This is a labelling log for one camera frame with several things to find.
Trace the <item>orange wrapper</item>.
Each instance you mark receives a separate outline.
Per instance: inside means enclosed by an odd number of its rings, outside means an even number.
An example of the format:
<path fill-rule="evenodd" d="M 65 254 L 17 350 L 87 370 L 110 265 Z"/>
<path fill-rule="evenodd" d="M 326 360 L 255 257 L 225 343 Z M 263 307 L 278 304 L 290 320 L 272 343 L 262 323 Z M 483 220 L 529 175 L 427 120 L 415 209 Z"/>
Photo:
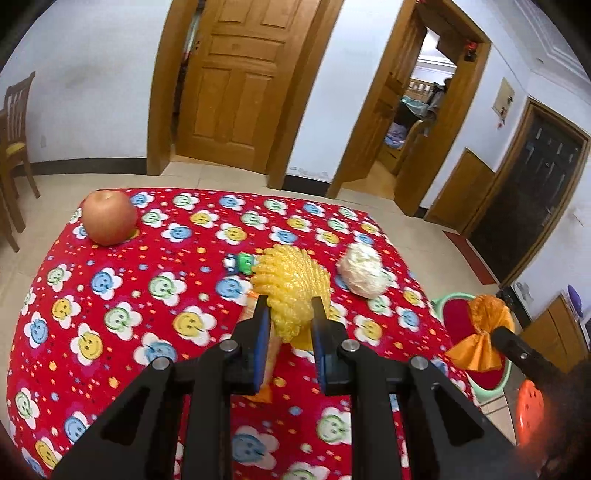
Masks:
<path fill-rule="evenodd" d="M 453 298 L 443 307 L 443 319 L 453 346 L 446 352 L 455 367 L 487 373 L 504 367 L 503 356 L 493 347 L 491 334 L 498 327 L 514 331 L 505 302 L 492 295 Z"/>

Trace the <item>orange snack packet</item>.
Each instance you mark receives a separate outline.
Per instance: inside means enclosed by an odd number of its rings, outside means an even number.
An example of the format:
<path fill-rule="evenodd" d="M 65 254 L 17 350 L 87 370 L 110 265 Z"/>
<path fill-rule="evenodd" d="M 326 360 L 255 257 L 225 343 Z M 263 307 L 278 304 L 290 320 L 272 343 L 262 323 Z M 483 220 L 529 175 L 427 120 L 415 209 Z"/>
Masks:
<path fill-rule="evenodd" d="M 238 317 L 238 321 L 242 322 L 249 318 L 252 318 L 254 311 L 256 310 L 256 302 L 259 299 L 259 294 L 253 291 L 249 291 L 246 294 L 245 306 L 242 307 L 242 312 Z M 283 344 L 280 336 L 276 335 L 276 329 L 274 329 L 273 322 L 270 322 L 270 334 L 269 339 L 266 343 L 266 364 L 264 365 L 263 381 L 260 384 L 259 392 L 253 396 L 247 396 L 247 399 L 252 403 L 263 403 L 270 404 L 273 400 L 273 392 L 270 389 L 271 380 L 273 380 L 273 371 L 276 367 L 277 355 L 280 353 L 280 347 Z"/>

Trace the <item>white paper ball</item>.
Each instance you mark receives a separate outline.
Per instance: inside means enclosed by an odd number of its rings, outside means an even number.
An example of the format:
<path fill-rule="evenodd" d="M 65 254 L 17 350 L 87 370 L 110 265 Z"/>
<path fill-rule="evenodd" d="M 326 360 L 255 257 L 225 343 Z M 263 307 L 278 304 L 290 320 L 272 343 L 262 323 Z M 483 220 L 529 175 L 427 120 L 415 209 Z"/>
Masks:
<path fill-rule="evenodd" d="M 365 243 L 349 244 L 337 270 L 349 291 L 366 299 L 384 294 L 390 283 L 379 253 Z"/>

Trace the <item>yellow foam fruit net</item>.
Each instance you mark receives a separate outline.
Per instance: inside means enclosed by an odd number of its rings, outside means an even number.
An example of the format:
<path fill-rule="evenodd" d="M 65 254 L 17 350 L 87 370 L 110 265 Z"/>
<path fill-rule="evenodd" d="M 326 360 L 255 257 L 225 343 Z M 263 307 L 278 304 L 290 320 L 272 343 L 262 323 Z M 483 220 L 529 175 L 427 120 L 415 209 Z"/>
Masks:
<path fill-rule="evenodd" d="M 252 272 L 252 288 L 266 296 L 276 335 L 296 349 L 311 351 L 312 300 L 320 298 L 325 314 L 329 313 L 329 271 L 307 251 L 276 244 L 256 257 Z"/>

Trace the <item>orange plastic stool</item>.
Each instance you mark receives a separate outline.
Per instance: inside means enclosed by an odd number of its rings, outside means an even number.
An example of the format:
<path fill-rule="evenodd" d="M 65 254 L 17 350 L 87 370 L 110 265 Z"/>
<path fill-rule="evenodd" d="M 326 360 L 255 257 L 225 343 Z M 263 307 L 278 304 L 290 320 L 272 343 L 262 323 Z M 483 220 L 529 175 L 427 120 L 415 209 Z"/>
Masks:
<path fill-rule="evenodd" d="M 525 447 L 530 443 L 543 421 L 544 411 L 542 392 L 531 380 L 524 380 L 516 401 L 516 435 L 519 446 Z"/>

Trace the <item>wooden low cabinet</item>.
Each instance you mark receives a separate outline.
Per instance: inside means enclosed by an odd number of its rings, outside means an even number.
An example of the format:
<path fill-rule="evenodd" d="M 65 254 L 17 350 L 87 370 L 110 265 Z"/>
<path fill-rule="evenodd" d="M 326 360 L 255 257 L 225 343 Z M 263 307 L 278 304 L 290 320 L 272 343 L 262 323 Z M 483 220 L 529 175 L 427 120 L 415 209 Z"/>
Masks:
<path fill-rule="evenodd" d="M 564 294 L 559 294 L 520 337 L 564 373 L 590 355 L 574 308 Z"/>

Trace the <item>red bin green rim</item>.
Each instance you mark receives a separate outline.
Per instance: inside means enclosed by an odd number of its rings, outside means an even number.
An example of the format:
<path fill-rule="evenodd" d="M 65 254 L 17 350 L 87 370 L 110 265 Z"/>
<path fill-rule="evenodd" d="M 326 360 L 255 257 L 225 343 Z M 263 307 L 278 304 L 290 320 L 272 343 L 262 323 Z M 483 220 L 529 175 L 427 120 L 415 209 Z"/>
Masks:
<path fill-rule="evenodd" d="M 478 403 L 502 396 L 512 363 L 495 349 L 492 333 L 498 327 L 515 331 L 506 303 L 493 295 L 452 293 L 435 300 L 433 308 L 452 342 L 447 359 L 467 374 Z"/>

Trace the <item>red doormat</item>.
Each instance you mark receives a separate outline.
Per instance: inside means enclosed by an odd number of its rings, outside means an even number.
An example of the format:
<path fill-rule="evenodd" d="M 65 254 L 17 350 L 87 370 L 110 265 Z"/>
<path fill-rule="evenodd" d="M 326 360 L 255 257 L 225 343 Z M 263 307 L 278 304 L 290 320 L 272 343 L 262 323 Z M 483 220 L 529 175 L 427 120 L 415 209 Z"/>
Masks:
<path fill-rule="evenodd" d="M 468 266 L 482 285 L 494 285 L 497 283 L 495 277 L 466 238 L 454 232 L 445 231 L 444 234 L 464 257 Z"/>

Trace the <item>red smiley flower tablecloth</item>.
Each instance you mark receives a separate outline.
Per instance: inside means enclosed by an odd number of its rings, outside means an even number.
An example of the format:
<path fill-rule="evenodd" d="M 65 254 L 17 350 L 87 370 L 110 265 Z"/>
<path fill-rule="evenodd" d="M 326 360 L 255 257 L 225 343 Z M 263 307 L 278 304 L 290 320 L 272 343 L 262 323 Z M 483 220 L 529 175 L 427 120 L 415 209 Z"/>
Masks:
<path fill-rule="evenodd" d="M 49 476 L 86 429 L 155 358 L 183 361 L 228 339 L 251 276 L 229 275 L 228 253 L 305 250 L 331 274 L 328 317 L 394 360 L 421 355 L 464 394 L 451 339 L 413 273 L 369 214 L 310 201 L 184 189 L 130 189 L 137 228 L 111 248 L 72 215 L 33 280 L 7 377 L 9 432 L 27 466 Z M 337 263 L 372 246 L 390 283 L 377 298 L 349 291 Z"/>

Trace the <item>dark entrance door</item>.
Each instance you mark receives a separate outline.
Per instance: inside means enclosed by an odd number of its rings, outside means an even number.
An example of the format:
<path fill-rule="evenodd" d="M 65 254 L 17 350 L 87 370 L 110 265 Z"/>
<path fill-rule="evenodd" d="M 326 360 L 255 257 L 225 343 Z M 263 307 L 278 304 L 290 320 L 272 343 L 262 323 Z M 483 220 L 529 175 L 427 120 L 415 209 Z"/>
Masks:
<path fill-rule="evenodd" d="M 554 220 L 585 151 L 571 125 L 532 112 L 515 155 L 469 240 L 492 274 L 505 282 L 521 268 Z"/>

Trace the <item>green blue toy figure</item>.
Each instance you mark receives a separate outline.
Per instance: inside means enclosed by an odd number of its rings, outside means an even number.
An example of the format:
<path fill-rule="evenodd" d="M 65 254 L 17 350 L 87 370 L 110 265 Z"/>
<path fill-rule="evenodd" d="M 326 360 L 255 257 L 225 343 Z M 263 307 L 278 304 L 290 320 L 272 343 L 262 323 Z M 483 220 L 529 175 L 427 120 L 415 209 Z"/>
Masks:
<path fill-rule="evenodd" d="M 256 265 L 256 256 L 249 253 L 228 253 L 223 259 L 223 267 L 229 275 L 251 276 L 254 265 Z"/>

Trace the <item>red apple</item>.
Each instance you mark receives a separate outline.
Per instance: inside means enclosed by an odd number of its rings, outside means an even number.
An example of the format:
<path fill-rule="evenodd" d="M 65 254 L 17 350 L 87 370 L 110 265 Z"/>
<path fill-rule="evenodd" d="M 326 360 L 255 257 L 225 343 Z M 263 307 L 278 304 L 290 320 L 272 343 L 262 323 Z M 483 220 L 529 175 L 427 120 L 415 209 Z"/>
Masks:
<path fill-rule="evenodd" d="M 112 246 L 132 236 L 137 209 L 121 191 L 97 190 L 82 203 L 82 224 L 88 237 L 98 245 Z"/>

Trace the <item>open wooden door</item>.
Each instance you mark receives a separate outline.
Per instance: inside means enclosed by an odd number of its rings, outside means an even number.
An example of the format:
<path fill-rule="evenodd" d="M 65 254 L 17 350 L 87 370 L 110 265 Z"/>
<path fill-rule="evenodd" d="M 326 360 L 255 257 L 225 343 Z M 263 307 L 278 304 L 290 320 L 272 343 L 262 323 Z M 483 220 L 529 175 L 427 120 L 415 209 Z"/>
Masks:
<path fill-rule="evenodd" d="M 427 27 L 418 13 L 418 3 L 403 2 L 345 154 L 329 187 L 329 198 L 335 198 L 346 182 L 366 178 L 370 173 L 407 90 L 426 35 Z"/>

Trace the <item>far wooden chair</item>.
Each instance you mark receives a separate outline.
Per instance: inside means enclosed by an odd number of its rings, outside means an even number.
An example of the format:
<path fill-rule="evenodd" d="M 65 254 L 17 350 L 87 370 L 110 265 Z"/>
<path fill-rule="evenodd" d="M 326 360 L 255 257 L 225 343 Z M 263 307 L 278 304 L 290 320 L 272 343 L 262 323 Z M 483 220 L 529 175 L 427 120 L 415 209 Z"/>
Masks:
<path fill-rule="evenodd" d="M 15 168 L 23 167 L 32 193 L 36 199 L 40 197 L 29 160 L 26 134 L 28 99 L 35 75 L 36 72 L 32 71 L 24 80 L 9 86 L 1 108 L 1 195 L 8 211 L 1 213 L 1 232 L 14 252 L 19 251 L 19 246 L 12 228 L 19 233 L 26 228 L 17 203 L 19 193 L 13 175 Z"/>

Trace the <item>closed wooden door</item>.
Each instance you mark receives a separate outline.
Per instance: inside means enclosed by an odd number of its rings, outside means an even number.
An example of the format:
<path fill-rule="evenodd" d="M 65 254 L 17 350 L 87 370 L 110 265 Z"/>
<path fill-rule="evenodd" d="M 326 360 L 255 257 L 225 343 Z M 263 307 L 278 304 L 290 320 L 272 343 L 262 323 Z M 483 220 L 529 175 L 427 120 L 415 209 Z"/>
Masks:
<path fill-rule="evenodd" d="M 208 1 L 183 83 L 178 155 L 263 173 L 315 1 Z"/>

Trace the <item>wooden wall panel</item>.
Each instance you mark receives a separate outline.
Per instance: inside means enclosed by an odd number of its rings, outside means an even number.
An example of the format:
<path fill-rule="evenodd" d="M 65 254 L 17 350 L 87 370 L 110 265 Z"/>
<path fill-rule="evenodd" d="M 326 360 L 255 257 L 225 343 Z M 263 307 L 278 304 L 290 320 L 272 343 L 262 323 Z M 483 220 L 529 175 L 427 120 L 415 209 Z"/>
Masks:
<path fill-rule="evenodd" d="M 476 215 L 495 172 L 473 151 L 465 149 L 425 219 L 462 234 Z"/>

